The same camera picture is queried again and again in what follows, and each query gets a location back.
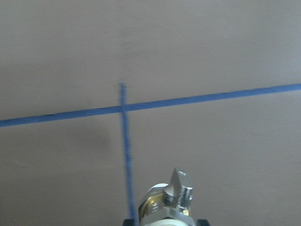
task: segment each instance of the metal lever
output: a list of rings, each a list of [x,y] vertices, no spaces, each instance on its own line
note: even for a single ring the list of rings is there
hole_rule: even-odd
[[[170,184],[163,188],[166,206],[186,210],[192,200],[190,176],[181,168],[175,168]]]

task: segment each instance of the black base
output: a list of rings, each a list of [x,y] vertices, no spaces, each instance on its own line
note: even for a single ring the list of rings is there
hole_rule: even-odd
[[[133,219],[125,219],[122,226],[134,226]],[[207,220],[197,220],[197,226],[210,226]]]

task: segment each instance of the blue painter's tape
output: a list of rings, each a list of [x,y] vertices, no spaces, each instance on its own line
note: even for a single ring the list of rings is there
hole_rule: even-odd
[[[133,161],[131,154],[131,139],[128,122],[128,105],[127,105],[127,88],[124,83],[120,85],[120,106],[122,119],[122,135],[124,145],[126,178],[127,178],[127,200],[130,210],[130,218],[134,220],[135,226],[138,226],[134,196],[134,179],[133,179]]]
[[[288,92],[294,90],[301,90],[301,84],[274,86],[268,88],[233,91],[229,93],[216,93],[216,94],[208,94],[208,95],[201,95],[201,96],[194,96],[194,97],[182,97],[182,98],[175,98],[175,99],[168,99],[168,100],[159,100],[159,101],[131,104],[128,105],[128,110],[137,111],[137,110],[157,108],[157,107],[193,104],[193,103],[200,103],[200,102],[207,102],[207,101],[214,101],[214,100],[249,97],[249,96],[256,96],[256,95],[263,95],[263,94],[279,93],[279,92]]]
[[[240,91],[234,91],[229,93],[216,93],[216,94],[200,95],[194,97],[182,97],[182,98],[175,98],[175,99],[168,99],[168,100],[130,104],[127,105],[127,110],[137,111],[137,110],[157,108],[157,107],[192,104],[192,103],[199,103],[199,102],[206,102],[206,101],[214,101],[214,100],[222,100],[222,99],[230,99],[230,98],[238,98],[238,97],[249,97],[249,96],[296,91],[296,90],[301,90],[301,83],[260,88],[260,89],[240,90]],[[120,112],[121,112],[120,106],[112,106],[107,108],[95,108],[95,109],[88,109],[88,110],[81,110],[81,111],[74,111],[74,112],[63,112],[63,113],[56,113],[56,114],[0,120],[0,127],[45,122],[45,121],[56,121],[56,120],[63,120],[63,119],[87,117],[91,115],[102,115],[102,114],[111,114],[111,113],[120,113]]]
[[[63,119],[74,119],[80,117],[88,117],[92,115],[112,114],[112,113],[119,113],[119,112],[120,112],[120,106],[113,106],[113,107],[105,107],[105,108],[80,110],[74,112],[45,114],[39,116],[0,120],[0,127],[45,122],[45,121],[56,121],[56,120],[63,120]]]

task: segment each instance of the blue line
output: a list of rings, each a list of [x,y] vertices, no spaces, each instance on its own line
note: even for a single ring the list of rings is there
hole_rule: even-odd
[[[129,134],[128,123],[128,105],[127,105],[127,88],[124,83],[120,85],[120,106],[121,106],[121,119],[122,119],[122,133],[125,155],[125,167],[127,177],[127,200],[130,210],[130,218],[134,220],[135,226],[138,226],[135,208],[134,197],[134,180],[133,180],[133,161],[131,155],[131,140]]]
[[[233,91],[229,93],[216,93],[216,94],[208,94],[208,95],[201,95],[201,96],[194,96],[194,97],[182,97],[182,98],[175,98],[175,99],[168,99],[168,100],[158,100],[152,102],[131,104],[128,105],[128,110],[137,111],[142,109],[193,104],[193,103],[200,103],[200,102],[207,102],[207,101],[214,101],[214,100],[249,97],[249,96],[256,96],[256,95],[263,95],[263,94],[295,91],[295,90],[301,90],[301,83],[284,85],[284,86],[274,86],[268,88],[240,90],[240,91]]]
[[[80,110],[74,112],[45,114],[39,116],[0,120],[0,127],[16,126],[16,125],[45,122],[45,121],[56,121],[56,120],[63,120],[63,119],[74,119],[80,117],[88,117],[92,115],[112,114],[112,113],[119,113],[119,112],[120,112],[120,106],[113,106],[113,107],[105,107],[105,108]]]
[[[222,100],[222,99],[230,99],[230,98],[238,98],[238,97],[249,97],[249,96],[296,91],[296,90],[301,90],[301,83],[260,88],[260,89],[240,90],[240,91],[233,91],[229,93],[216,93],[216,94],[200,95],[194,97],[182,97],[182,98],[175,98],[175,99],[168,99],[168,100],[130,104],[127,105],[127,108],[128,111],[137,111],[137,110],[157,108],[157,107],[192,104],[192,103],[199,103],[199,102],[206,102],[206,101],[214,101],[214,100]],[[92,115],[102,115],[102,114],[111,114],[111,113],[120,113],[120,112],[121,112],[120,106],[95,108],[95,109],[88,109],[88,110],[81,110],[81,111],[74,111],[74,112],[63,112],[57,114],[47,114],[47,115],[40,115],[40,116],[1,120],[0,127],[45,122],[45,121],[56,121],[56,120],[63,120],[63,119],[72,119],[72,118],[87,117]]]

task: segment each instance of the painted wall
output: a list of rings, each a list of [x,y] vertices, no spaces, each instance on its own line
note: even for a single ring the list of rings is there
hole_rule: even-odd
[[[301,2],[3,0],[0,119],[301,82]],[[130,113],[136,199],[192,176],[213,226],[301,222],[301,92]],[[121,225],[118,114],[0,128],[0,225]]]

